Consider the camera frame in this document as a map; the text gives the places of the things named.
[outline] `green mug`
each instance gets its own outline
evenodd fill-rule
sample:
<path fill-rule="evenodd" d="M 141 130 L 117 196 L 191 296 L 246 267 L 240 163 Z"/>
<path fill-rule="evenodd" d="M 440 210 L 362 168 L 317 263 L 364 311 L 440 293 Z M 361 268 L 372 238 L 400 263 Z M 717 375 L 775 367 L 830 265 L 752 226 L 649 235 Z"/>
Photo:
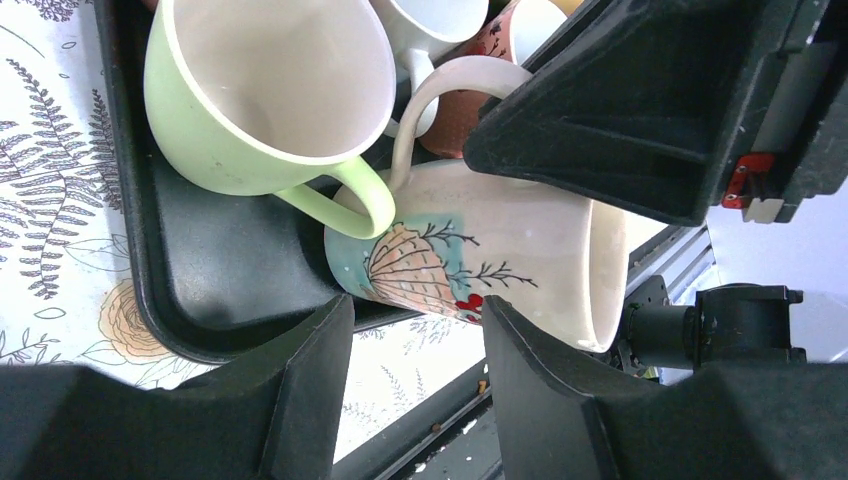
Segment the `green mug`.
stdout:
<path fill-rule="evenodd" d="M 374 238 L 395 205 L 360 154 L 394 98 L 391 47 L 368 0 L 156 8 L 144 68 L 150 129 L 174 169 L 207 190 L 274 194 L 340 233 Z M 304 185 L 320 175 L 347 186 L 365 213 Z"/>

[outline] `floral tablecloth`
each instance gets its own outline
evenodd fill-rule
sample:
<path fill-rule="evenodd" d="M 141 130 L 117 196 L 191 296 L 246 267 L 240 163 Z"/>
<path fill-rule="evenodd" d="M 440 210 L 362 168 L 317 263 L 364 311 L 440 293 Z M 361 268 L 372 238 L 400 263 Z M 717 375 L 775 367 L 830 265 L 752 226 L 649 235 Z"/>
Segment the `floral tablecloth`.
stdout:
<path fill-rule="evenodd" d="M 211 367 L 139 317 L 105 95 L 92 0 L 0 0 L 0 362 L 173 388 Z M 357 335 L 336 458 L 481 358 L 481 330 L 441 318 Z"/>

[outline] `white mug handle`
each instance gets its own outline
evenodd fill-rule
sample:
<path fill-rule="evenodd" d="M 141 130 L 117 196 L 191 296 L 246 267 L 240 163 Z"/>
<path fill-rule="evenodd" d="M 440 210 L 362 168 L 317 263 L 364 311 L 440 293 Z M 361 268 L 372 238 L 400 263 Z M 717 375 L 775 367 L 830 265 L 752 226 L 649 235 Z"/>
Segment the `white mug handle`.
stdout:
<path fill-rule="evenodd" d="M 410 48 L 398 55 L 398 62 L 409 72 L 410 92 L 415 95 L 418 88 L 433 73 L 433 61 L 430 60 L 430 54 L 424 50 Z M 421 120 L 418 121 L 418 127 L 415 130 L 415 137 L 420 137 L 430 130 L 433 122 L 436 121 L 436 111 L 439 109 L 439 98 L 436 97 L 424 110 Z M 386 125 L 383 133 L 390 137 L 397 137 L 398 122 L 393 118 L 389 118 L 389 123 Z"/>
<path fill-rule="evenodd" d="M 412 95 L 400 119 L 392 153 L 389 190 L 396 192 L 409 180 L 415 126 L 433 99 L 452 90 L 476 90 L 504 98 L 532 76 L 510 61 L 485 55 L 455 58 L 435 69 Z"/>

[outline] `mug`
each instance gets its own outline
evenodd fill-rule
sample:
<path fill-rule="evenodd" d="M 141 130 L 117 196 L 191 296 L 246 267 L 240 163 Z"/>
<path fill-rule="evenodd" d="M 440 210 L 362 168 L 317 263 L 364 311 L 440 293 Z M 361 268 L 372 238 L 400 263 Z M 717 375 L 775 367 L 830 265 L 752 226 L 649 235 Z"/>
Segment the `mug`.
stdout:
<path fill-rule="evenodd" d="M 522 65 L 565 20 L 549 0 L 513 1 L 459 51 Z M 477 111 L 489 98 L 473 90 L 442 95 L 432 127 L 419 139 L 421 145 L 444 158 L 462 158 L 465 141 L 478 123 Z"/>
<path fill-rule="evenodd" d="M 486 21 L 488 0 L 371 0 L 386 29 L 397 62 L 397 80 L 409 76 L 414 94 L 433 73 L 433 62 L 468 40 Z M 421 136 L 433 124 L 439 100 L 425 110 L 416 129 Z M 398 123 L 389 119 L 383 133 L 397 135 Z"/>
<path fill-rule="evenodd" d="M 346 235 L 382 233 L 394 202 L 359 155 L 391 117 L 396 82 L 368 1 L 199 3 L 161 0 L 148 40 L 144 101 L 168 162 L 213 192 L 275 194 Z M 320 175 L 364 210 L 304 185 Z"/>
<path fill-rule="evenodd" d="M 604 352 L 615 339 L 627 276 L 625 212 L 550 185 L 472 172 L 462 160 L 410 168 L 415 125 L 430 100 L 456 89 L 506 97 L 530 73 L 467 56 L 437 68 L 400 121 L 392 169 L 395 223 L 358 240 L 327 229 L 338 283 L 376 302 L 479 323 L 500 295 L 569 345 Z M 349 189 L 335 200 L 361 209 Z"/>

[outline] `red plastic part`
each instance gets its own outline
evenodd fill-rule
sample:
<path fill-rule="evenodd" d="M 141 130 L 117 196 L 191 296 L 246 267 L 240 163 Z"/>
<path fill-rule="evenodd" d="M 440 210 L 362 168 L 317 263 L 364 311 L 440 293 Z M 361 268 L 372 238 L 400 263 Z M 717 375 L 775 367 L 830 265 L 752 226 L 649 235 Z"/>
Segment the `red plastic part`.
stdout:
<path fill-rule="evenodd" d="M 752 173 L 766 173 L 774 165 L 773 153 L 749 153 L 736 162 L 733 176 L 721 199 L 721 206 L 741 210 L 745 207 L 742 191 L 745 188 L 745 180 Z"/>

